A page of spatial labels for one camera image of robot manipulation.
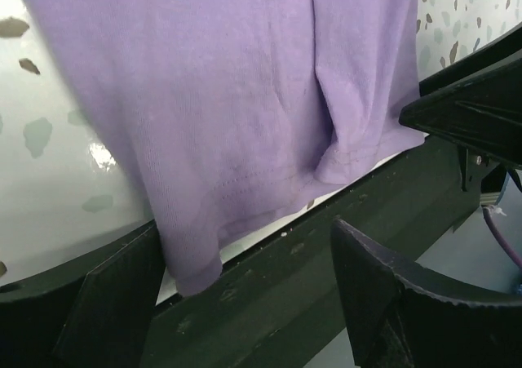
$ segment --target gray floor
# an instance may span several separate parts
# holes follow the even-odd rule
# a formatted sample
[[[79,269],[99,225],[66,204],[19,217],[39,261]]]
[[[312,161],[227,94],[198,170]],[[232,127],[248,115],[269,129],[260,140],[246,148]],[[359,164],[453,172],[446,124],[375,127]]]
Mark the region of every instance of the gray floor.
[[[494,221],[517,252],[522,253],[522,193],[510,182],[500,202],[506,216]],[[509,291],[521,278],[518,268],[495,242],[482,212],[477,211],[455,233],[448,231],[418,262],[447,276],[491,290]],[[305,368],[355,367],[344,330]]]

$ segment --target white speckled surface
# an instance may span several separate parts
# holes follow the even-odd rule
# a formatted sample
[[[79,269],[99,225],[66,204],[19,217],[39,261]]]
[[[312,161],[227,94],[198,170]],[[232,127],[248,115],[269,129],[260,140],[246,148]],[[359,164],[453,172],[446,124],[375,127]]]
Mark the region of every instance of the white speckled surface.
[[[515,26],[519,5],[520,0],[419,0],[419,76],[471,53],[478,39],[482,47]],[[10,18],[29,29],[7,38],[5,32],[21,32],[2,33],[2,22],[5,28]],[[152,218],[83,120],[23,0],[0,0],[0,163],[0,260],[8,268],[0,285],[62,264]],[[223,261],[304,211],[227,247]],[[173,293],[166,277],[158,300]]]

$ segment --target purple towel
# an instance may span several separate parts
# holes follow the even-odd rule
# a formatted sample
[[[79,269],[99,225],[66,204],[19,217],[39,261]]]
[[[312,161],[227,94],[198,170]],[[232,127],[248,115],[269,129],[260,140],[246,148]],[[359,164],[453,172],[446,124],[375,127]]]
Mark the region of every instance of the purple towel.
[[[422,143],[417,0],[26,0],[147,194],[179,292],[219,248]]]

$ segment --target black beam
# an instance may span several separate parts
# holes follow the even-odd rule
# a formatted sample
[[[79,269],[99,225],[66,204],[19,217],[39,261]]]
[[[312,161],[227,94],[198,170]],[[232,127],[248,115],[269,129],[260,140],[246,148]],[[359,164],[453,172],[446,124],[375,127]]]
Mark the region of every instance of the black beam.
[[[204,293],[157,307],[143,368],[301,368],[342,328],[330,258],[336,218],[419,257],[479,205],[461,190],[457,147],[430,138],[226,264]]]

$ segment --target purple cloth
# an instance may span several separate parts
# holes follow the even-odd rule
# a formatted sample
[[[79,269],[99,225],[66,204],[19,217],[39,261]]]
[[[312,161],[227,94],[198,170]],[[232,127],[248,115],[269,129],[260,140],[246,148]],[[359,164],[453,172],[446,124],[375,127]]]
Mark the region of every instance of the purple cloth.
[[[147,194],[182,295],[219,249],[423,142],[417,0],[26,0]]]

